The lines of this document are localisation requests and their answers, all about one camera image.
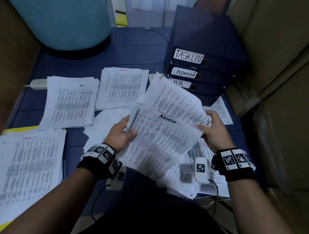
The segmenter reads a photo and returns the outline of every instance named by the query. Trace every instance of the hand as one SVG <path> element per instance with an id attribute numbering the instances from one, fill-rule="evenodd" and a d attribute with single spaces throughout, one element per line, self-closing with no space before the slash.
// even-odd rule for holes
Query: hand
<path id="1" fill-rule="evenodd" d="M 217 112 L 211 110 L 206 110 L 205 112 L 212 118 L 211 127 L 205 127 L 198 124 L 194 126 L 204 132 L 202 138 L 205 140 L 211 151 L 216 153 L 219 150 L 235 148 L 235 145 Z"/>
<path id="2" fill-rule="evenodd" d="M 137 130 L 131 130 L 124 133 L 123 130 L 127 127 L 130 115 L 120 120 L 119 123 L 114 124 L 109 131 L 103 144 L 110 145 L 117 153 L 125 148 L 130 140 L 133 140 L 137 135 Z"/>

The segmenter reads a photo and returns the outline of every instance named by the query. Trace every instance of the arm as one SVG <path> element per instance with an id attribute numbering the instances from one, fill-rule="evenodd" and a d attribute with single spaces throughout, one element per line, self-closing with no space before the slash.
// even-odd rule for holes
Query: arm
<path id="1" fill-rule="evenodd" d="M 212 118 L 212 126 L 196 127 L 204 132 L 203 138 L 212 152 L 235 148 L 219 115 L 215 111 L 206 113 Z M 229 182 L 228 188 L 239 233 L 294 233 L 255 180 Z"/>
<path id="2" fill-rule="evenodd" d="M 129 140 L 137 134 L 136 130 L 123 133 L 128 120 L 129 116 L 115 124 L 104 140 L 104 143 L 112 146 L 117 152 L 127 146 Z M 85 168 L 76 169 L 64 182 L 17 217 L 2 233 L 70 233 L 95 184 L 95 177 L 90 171 Z"/>

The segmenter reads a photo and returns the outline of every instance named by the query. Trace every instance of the blue water container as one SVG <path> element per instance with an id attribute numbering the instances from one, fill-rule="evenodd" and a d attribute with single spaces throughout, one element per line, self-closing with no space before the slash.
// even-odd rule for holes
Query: blue water container
<path id="1" fill-rule="evenodd" d="M 9 0 L 35 37 L 52 55 L 81 59 L 110 43 L 105 0 Z"/>

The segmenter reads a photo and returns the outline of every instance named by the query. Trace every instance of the power strip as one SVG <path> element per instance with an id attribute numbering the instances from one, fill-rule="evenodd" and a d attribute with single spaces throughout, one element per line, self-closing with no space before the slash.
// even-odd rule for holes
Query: power strip
<path id="1" fill-rule="evenodd" d="M 31 87 L 34 90 L 46 90 L 47 89 L 47 79 L 36 79 L 31 81 L 26 87 Z"/>

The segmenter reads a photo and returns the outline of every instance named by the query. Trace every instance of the table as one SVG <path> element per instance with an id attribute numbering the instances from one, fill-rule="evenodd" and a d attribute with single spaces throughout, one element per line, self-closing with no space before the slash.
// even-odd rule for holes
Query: table
<path id="1" fill-rule="evenodd" d="M 94 77 L 100 80 L 101 71 L 104 67 L 140 68 L 149 69 L 150 74 L 157 71 L 162 73 L 171 28 L 153 28 L 153 30 L 144 28 L 113 28 L 111 33 L 112 42 L 108 48 L 94 57 L 82 60 L 61 59 L 41 51 L 29 82 L 33 79 L 46 79 L 47 76 Z M 44 114 L 46 97 L 47 90 L 26 88 L 18 100 L 16 112 L 13 113 L 8 128 L 39 125 Z M 226 127 L 236 147 L 249 153 L 241 121 L 234 115 L 225 94 L 222 97 L 234 123 Z M 68 177 L 74 171 L 83 154 L 83 146 L 88 139 L 83 134 L 83 130 L 83 127 L 67 129 L 64 149 L 65 177 Z M 133 170 L 128 170 L 124 186 L 126 186 L 126 181 L 130 180 L 133 173 Z M 106 180 L 97 183 L 82 212 L 82 216 L 91 214 L 93 201 L 105 183 Z M 104 213 L 116 202 L 119 195 L 120 192 L 103 191 L 97 200 L 94 213 Z"/>

